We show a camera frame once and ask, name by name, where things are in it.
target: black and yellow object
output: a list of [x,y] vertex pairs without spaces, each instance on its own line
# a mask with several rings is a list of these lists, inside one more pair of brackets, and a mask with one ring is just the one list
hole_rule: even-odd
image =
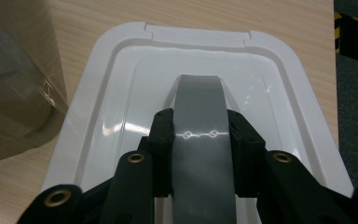
[[358,18],[334,14],[336,53],[358,60]]

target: clear plastic bag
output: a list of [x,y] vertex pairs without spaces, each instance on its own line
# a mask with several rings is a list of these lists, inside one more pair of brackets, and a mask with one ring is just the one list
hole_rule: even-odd
[[48,3],[0,0],[0,160],[50,141],[66,111]]

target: wood grain surface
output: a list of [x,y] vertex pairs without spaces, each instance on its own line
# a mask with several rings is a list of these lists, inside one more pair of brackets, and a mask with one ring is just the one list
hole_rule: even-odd
[[[337,142],[333,0],[49,0],[70,103],[92,46],[128,21],[269,33],[288,44],[309,76]],[[0,223],[15,223],[37,195],[55,140],[0,161]]]

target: gray fabric strap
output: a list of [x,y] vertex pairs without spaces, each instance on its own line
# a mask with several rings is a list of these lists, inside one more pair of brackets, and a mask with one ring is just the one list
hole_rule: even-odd
[[236,223],[227,107],[219,77],[181,76],[173,125],[173,223]]

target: white plastic tray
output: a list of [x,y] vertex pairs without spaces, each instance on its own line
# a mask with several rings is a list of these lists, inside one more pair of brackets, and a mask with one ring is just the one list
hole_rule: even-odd
[[[132,22],[97,41],[62,126],[43,189],[84,191],[114,175],[136,150],[153,116],[173,107],[181,75],[219,76],[228,109],[241,112],[268,150],[296,155],[318,181],[344,195],[351,181],[304,69],[279,39]],[[169,200],[157,220],[170,223]],[[237,200],[238,223],[256,223],[254,200]]]

